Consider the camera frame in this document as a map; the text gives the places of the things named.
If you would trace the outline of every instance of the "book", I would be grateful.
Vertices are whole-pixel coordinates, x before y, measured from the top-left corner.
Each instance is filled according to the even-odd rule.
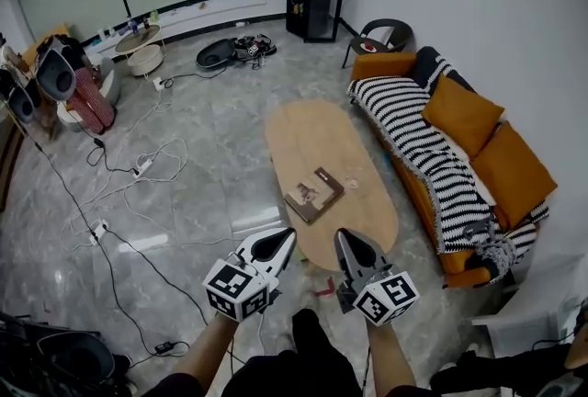
[[[313,223],[331,206],[345,189],[327,171],[319,167],[291,189],[284,200],[308,224]]]

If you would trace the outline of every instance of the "black chair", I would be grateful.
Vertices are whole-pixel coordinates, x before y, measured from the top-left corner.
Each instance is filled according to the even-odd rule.
[[[385,43],[368,38],[368,34],[376,28],[393,28],[390,37]],[[413,29],[398,19],[383,18],[370,21],[361,30],[361,34],[356,38],[353,38],[349,43],[347,54],[345,55],[345,60],[343,61],[341,68],[345,68],[347,58],[349,57],[349,50],[351,48],[353,48],[353,50],[359,55],[373,53],[366,51],[362,47],[362,44],[371,44],[376,49],[376,52],[401,52],[412,36]]]

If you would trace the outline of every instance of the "striped throw blanket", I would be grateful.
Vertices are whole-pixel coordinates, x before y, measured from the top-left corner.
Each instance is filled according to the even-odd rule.
[[[471,168],[452,152],[421,112],[430,95],[414,80],[375,77],[355,80],[348,89],[379,127],[394,154],[423,182],[433,202],[439,253],[477,249],[503,276],[537,238],[534,222],[548,216],[545,202],[516,229],[502,233],[492,208],[478,194]]]

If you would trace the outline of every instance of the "tiled floor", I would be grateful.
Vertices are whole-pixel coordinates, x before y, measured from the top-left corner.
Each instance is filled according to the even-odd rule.
[[[283,21],[256,24],[238,32],[270,36],[278,46],[277,54],[267,58],[259,70],[236,65],[213,80],[196,76],[176,80],[163,93],[163,102],[171,107],[152,111],[130,135],[158,95],[151,82],[124,78],[116,126],[103,138],[109,165],[118,160],[118,167],[128,168],[141,153],[154,152],[174,138],[183,139],[187,146],[187,155],[180,141],[166,148],[185,163],[175,181],[143,182],[126,190],[129,206],[140,215],[130,212],[122,191],[104,197],[131,184],[133,178],[123,173],[108,176],[104,164],[96,168],[86,164],[93,143],[84,134],[64,131],[57,141],[43,142],[42,146],[78,200],[93,200],[101,193],[87,213],[90,221],[104,218],[123,238],[134,242],[147,239],[142,244],[151,246],[146,255],[171,281],[206,304],[201,281],[213,262],[233,249],[234,242],[202,243],[243,238],[252,228],[288,222],[264,139],[265,116],[277,105],[299,98],[319,97],[339,104],[350,112],[399,213],[400,232],[389,259],[409,271],[422,298],[394,322],[394,327],[418,382],[426,386],[431,374],[458,356],[471,339],[483,340],[483,335],[468,325],[468,318],[482,309],[492,309],[498,291],[442,290],[441,268],[400,179],[357,109],[345,98],[350,68],[341,70],[349,38],[344,30],[335,44],[304,44],[285,31]],[[226,29],[170,44],[165,62],[154,76],[194,72],[200,49],[236,34],[235,29]],[[148,176],[169,178],[177,167],[177,159],[161,153]],[[102,252],[97,247],[71,251],[87,242],[86,235],[72,236],[65,224],[72,212],[74,205],[59,178],[31,142],[25,141],[2,216],[2,309],[12,314],[30,313],[52,324],[99,330],[114,351],[139,360],[145,352],[136,329],[116,308]],[[79,219],[73,228],[76,232],[83,229]],[[121,304],[141,325],[148,346],[153,348],[166,340],[193,341],[203,326],[193,304],[165,285],[138,255],[121,248],[115,237],[105,236],[103,245],[115,270]],[[296,297],[309,284],[306,267],[298,261],[290,262],[282,278],[284,294],[266,313],[262,330],[267,352],[272,351],[272,338],[287,330],[288,318],[297,308]],[[322,289],[327,278],[326,274],[314,274],[310,281]],[[354,312],[343,316],[333,298],[322,299],[321,307],[328,335],[361,376],[367,353],[362,320]],[[206,305],[205,312],[211,316]],[[259,320],[254,317],[240,327],[236,356],[262,353],[257,339]],[[174,361],[151,359],[133,369],[130,376],[145,391]],[[229,377],[225,362],[210,395],[220,395]],[[367,394],[373,394],[371,380]]]

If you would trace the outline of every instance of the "oval wooden coffee table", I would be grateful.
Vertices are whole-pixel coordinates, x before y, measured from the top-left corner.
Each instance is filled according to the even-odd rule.
[[[334,234],[341,227],[369,236],[384,252],[392,248],[398,234],[396,209],[342,109],[320,99],[286,104],[267,119],[266,140],[282,194],[320,166],[345,186],[344,195],[311,225],[287,205],[300,250],[313,264],[340,269]]]

